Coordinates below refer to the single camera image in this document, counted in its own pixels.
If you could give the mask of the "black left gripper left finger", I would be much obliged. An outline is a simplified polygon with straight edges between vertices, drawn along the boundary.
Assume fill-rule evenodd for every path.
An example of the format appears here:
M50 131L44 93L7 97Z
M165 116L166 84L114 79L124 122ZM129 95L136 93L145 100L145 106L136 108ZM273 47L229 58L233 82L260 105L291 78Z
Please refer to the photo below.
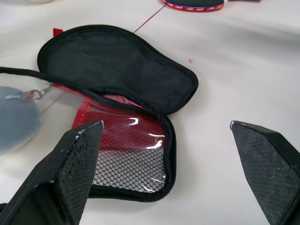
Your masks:
M2 225L77 225L96 170L103 121L67 131L0 212Z

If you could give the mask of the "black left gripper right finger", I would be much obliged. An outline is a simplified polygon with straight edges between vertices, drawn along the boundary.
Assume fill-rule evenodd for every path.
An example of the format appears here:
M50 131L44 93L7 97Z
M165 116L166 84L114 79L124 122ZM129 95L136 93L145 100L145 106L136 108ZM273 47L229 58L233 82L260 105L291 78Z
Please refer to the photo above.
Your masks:
M300 223L300 153L279 133L233 120L243 172L271 225Z

